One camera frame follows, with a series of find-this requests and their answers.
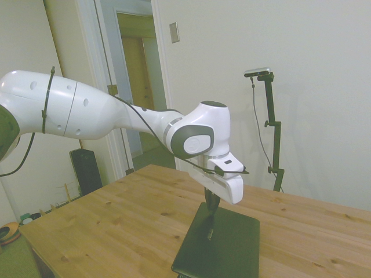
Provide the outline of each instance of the cable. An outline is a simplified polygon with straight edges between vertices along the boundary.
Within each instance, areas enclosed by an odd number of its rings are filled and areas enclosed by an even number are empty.
[[[18,168],[15,169],[14,171],[10,172],[10,173],[2,174],[2,175],[0,175],[0,177],[6,177],[7,175],[12,175],[12,174],[14,174],[16,171],[18,171],[19,169],[21,169],[23,163],[26,161],[26,158],[27,158],[27,156],[28,156],[28,153],[30,152],[30,149],[31,149],[31,146],[32,146],[32,142],[34,141],[34,138],[35,138],[35,133],[33,133],[32,136],[31,136],[30,143],[29,143],[29,145],[28,145],[28,148],[27,148],[27,150],[26,150],[26,153],[25,153],[25,155],[24,155],[24,157],[23,157],[23,160],[22,160],[21,164],[19,164]]]
[[[158,136],[156,135],[155,131],[153,131],[153,129],[151,128],[151,126],[146,122],[146,120],[142,117],[142,115],[130,104],[128,103],[127,101],[119,98],[119,97],[115,97],[116,99],[118,99],[119,101],[125,103],[127,106],[129,106],[132,110],[134,110],[134,112],[138,115],[138,117],[143,121],[143,123],[148,127],[148,129],[150,130],[150,132],[153,134],[153,136],[156,138],[156,140],[160,143],[160,146],[169,154],[171,154],[172,156],[174,156],[175,158],[178,158],[184,162],[187,162],[199,169],[201,169],[202,171],[206,172],[206,173],[216,173],[216,170],[212,170],[212,169],[206,169],[206,168],[203,168],[187,159],[184,159],[184,158],[181,158],[175,154],[173,154],[171,151],[168,150],[168,148],[161,142],[161,140],[158,138]],[[221,171],[223,173],[227,173],[227,174],[249,174],[249,172],[247,171]]]
[[[272,168],[271,161],[269,160],[269,157],[268,157],[267,152],[265,151],[265,148],[264,148],[264,145],[263,145],[263,141],[261,140],[259,121],[257,119],[256,106],[255,106],[255,84],[254,84],[254,80],[253,80],[252,77],[250,77],[250,80],[251,80],[251,83],[252,83],[251,87],[253,88],[253,107],[254,107],[254,114],[255,114],[255,119],[256,119],[257,131],[258,131],[258,134],[259,134],[259,141],[260,141],[261,148],[263,149],[263,152],[265,154],[265,157],[268,160],[269,166]]]

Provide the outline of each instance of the wooden door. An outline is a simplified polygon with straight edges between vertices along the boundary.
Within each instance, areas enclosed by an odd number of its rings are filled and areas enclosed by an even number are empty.
[[[124,37],[122,44],[134,105],[154,110],[142,38]]]

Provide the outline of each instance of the green carpet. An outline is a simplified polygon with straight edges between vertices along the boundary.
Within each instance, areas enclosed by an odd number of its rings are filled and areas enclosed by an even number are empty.
[[[2,246],[0,254],[1,278],[40,278],[34,257],[24,236]]]

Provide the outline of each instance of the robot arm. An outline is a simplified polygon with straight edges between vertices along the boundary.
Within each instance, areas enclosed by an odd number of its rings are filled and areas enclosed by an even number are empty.
[[[191,176],[217,196],[238,203],[244,167],[231,153],[230,114],[224,104],[204,101],[188,115],[156,112],[124,104],[86,84],[54,76],[48,99],[49,75],[13,71],[0,80],[0,160],[25,133],[42,132],[41,111],[47,101],[45,133],[80,140],[96,140],[116,128],[154,132],[180,159],[198,157]]]

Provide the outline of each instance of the hallway floor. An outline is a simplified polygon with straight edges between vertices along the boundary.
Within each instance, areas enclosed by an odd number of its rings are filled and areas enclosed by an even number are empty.
[[[137,171],[149,164],[176,169],[174,157],[162,147],[154,148],[133,158],[134,169]]]

